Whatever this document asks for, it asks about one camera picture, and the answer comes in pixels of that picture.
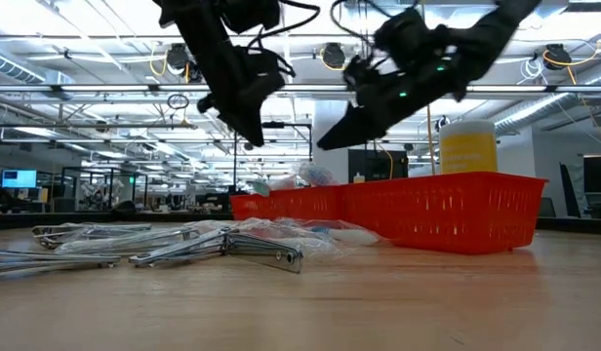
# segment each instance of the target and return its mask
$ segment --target yellow bottle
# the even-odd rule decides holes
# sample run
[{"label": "yellow bottle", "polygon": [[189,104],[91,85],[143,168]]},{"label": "yellow bottle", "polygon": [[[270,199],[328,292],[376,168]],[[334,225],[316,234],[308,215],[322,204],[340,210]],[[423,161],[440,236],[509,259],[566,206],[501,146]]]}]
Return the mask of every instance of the yellow bottle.
[{"label": "yellow bottle", "polygon": [[490,121],[465,121],[439,131],[441,174],[497,172],[496,125]]}]

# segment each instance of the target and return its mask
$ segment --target blue screen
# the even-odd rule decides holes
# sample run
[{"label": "blue screen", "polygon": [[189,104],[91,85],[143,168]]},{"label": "blue screen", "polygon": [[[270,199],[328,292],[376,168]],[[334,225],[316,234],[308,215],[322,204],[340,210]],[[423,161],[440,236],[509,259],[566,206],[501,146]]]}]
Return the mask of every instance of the blue screen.
[{"label": "blue screen", "polygon": [[1,173],[1,187],[4,188],[35,188],[36,171],[6,170]]}]

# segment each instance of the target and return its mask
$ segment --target metal bracket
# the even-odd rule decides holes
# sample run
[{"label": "metal bracket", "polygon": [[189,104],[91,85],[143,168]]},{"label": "metal bracket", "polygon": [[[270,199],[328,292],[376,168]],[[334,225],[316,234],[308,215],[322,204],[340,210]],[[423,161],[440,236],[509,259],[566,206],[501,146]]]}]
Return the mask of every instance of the metal bracket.
[{"label": "metal bracket", "polygon": [[151,224],[65,223],[61,225],[38,225],[33,227],[31,232],[34,240],[42,247],[55,249],[63,244],[66,239],[76,234],[81,234],[82,239],[102,239],[150,229]]},{"label": "metal bracket", "polygon": [[13,272],[42,272],[86,267],[112,267],[120,256],[52,254],[0,250],[0,276]]},{"label": "metal bracket", "polygon": [[228,228],[150,253],[137,254],[131,256],[129,261],[136,267],[152,267],[163,261],[190,261],[225,254],[294,273],[301,273],[302,270],[302,251]]}]

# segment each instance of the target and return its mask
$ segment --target desk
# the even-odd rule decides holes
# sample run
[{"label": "desk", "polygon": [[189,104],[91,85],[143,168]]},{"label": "desk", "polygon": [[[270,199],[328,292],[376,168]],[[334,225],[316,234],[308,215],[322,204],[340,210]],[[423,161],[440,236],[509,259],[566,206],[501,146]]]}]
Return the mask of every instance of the desk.
[{"label": "desk", "polygon": [[[23,230],[0,248],[35,248]],[[1,350],[601,350],[601,236],[378,248],[300,275],[220,257],[0,280]]]}]

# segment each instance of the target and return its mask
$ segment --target column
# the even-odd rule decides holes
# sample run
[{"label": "column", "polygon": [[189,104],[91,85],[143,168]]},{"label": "column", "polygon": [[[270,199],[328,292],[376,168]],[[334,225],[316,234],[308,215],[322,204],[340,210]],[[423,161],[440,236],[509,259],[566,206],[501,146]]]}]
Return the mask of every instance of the column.
[{"label": "column", "polygon": [[348,149],[325,151],[317,142],[343,117],[347,104],[345,100],[317,100],[312,126],[313,162],[331,171],[341,184],[348,183]]}]

